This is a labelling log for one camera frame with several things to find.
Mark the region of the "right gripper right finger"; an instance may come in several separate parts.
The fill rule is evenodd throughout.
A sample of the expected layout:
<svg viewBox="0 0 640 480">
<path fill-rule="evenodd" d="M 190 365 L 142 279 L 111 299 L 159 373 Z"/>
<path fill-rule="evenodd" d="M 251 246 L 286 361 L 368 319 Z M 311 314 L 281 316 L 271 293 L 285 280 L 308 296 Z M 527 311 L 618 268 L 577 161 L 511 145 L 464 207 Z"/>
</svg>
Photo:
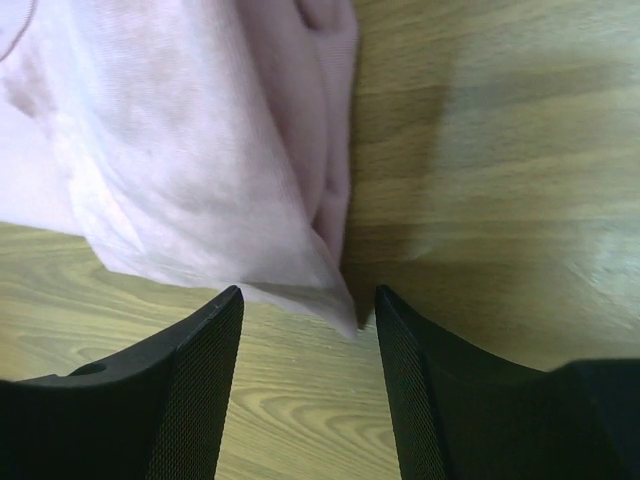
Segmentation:
<svg viewBox="0 0 640 480">
<path fill-rule="evenodd" d="M 375 320 L 405 479 L 635 479 L 639 363 L 539 371 L 422 317 L 387 286 Z"/>
</svg>

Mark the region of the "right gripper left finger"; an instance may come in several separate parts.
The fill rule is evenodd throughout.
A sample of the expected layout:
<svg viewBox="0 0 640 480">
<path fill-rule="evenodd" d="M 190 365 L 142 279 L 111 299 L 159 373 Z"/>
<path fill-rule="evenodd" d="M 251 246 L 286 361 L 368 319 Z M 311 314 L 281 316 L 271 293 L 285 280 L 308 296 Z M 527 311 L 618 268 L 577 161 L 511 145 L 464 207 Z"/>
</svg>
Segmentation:
<svg viewBox="0 0 640 480">
<path fill-rule="evenodd" d="M 232 286 L 66 376 L 2 381 L 2 478 L 213 478 L 243 317 Z"/>
</svg>

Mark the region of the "pink printed t-shirt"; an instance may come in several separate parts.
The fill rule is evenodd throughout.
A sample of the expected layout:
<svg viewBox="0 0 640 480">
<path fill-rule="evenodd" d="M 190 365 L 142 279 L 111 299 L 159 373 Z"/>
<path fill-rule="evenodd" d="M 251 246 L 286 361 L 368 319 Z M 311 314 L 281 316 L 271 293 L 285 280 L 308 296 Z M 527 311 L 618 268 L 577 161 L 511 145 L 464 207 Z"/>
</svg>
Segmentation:
<svg viewBox="0 0 640 480">
<path fill-rule="evenodd" d="M 349 1 L 5 1 L 1 218 L 357 330 Z"/>
</svg>

